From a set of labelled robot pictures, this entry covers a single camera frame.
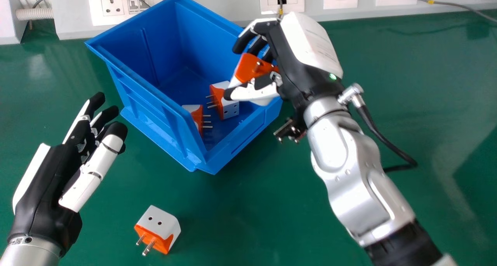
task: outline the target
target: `blue plastic bin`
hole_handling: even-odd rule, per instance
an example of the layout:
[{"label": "blue plastic bin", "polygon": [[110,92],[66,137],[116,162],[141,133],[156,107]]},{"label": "blue plastic bin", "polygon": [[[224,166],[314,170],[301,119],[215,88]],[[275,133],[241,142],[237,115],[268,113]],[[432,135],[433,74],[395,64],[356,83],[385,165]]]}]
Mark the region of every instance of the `blue plastic bin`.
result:
[{"label": "blue plastic bin", "polygon": [[109,68],[121,115],[186,169],[216,174],[279,114],[281,100],[240,103],[240,115],[198,133],[181,105],[203,104],[209,84],[230,80],[239,55],[231,47],[242,29],[192,0],[164,0],[88,40]]}]

